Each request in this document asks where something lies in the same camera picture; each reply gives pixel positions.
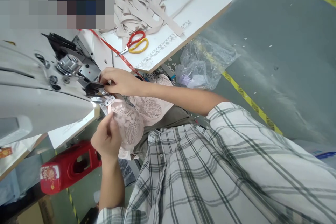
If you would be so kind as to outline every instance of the red and yellow scissors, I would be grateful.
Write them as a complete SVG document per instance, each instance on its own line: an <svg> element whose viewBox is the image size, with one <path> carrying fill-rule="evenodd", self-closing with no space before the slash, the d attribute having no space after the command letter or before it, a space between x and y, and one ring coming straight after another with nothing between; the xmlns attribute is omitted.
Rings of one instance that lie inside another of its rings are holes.
<svg viewBox="0 0 336 224"><path fill-rule="evenodd" d="M141 38L132 41L132 39L134 38L134 36L135 36L135 35L138 35L138 34L141 34L141 35L142 35ZM145 47L144 47L143 49L139 50L139 51L135 51L135 49L138 48L139 45L141 45L143 42L146 43ZM125 53L127 53L127 52L132 53L132 54L139 54L139 53L142 53L142 52L144 52L144 51L147 49L148 44L149 44L149 42L148 42L148 39L146 39L146 34L145 34L143 31L140 31L140 30L139 30L139 31L136 31L136 32L134 32L134 33L131 35L131 37L129 38L129 41L128 41L128 43L126 44L125 49L122 50L122 51L117 55L117 57L120 56L120 55L123 55L123 54L125 54Z"/></svg>

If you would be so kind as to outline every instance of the cardboard box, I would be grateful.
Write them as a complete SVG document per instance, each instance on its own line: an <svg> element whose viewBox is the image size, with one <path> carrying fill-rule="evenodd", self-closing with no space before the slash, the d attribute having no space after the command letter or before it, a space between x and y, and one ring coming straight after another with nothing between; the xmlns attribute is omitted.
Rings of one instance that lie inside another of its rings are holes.
<svg viewBox="0 0 336 224"><path fill-rule="evenodd" d="M19 224L55 224L50 196L46 195L17 218Z"/></svg>

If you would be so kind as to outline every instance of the white plaid shirt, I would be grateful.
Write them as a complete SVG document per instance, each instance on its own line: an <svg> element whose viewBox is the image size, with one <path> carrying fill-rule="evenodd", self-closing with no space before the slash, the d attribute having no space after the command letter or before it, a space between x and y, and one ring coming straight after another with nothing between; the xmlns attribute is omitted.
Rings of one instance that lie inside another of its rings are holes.
<svg viewBox="0 0 336 224"><path fill-rule="evenodd" d="M97 223L336 223L336 171L224 102L151 132L130 203Z"/></svg>

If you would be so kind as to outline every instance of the beige elastic strap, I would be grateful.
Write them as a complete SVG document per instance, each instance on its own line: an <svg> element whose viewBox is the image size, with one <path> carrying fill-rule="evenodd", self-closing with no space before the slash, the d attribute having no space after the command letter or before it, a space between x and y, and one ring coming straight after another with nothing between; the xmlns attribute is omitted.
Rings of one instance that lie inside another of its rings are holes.
<svg viewBox="0 0 336 224"><path fill-rule="evenodd" d="M165 13L164 0L115 0L116 34L122 38L123 46L126 45L130 34L136 30L146 30L146 34L158 32L162 25L167 24L178 36L183 34L183 29L173 18L183 10L192 0L188 0L172 15Z"/></svg>

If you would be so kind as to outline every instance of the floor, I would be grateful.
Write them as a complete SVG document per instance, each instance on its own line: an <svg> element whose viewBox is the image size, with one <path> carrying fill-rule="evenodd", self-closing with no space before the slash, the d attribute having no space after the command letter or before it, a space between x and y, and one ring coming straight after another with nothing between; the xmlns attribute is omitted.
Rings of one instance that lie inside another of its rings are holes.
<svg viewBox="0 0 336 224"><path fill-rule="evenodd" d="M241 54L227 72L286 137L334 144L333 6L323 0L233 0L229 10L201 35ZM178 64L181 53L167 64ZM214 92L265 123L224 77ZM202 117L194 116L204 124ZM96 125L94 122L82 137L89 137ZM101 169L96 169L70 188L80 219L95 205L93 193L100 182ZM57 223L76 223L65 191L53 196L52 202Z"/></svg>

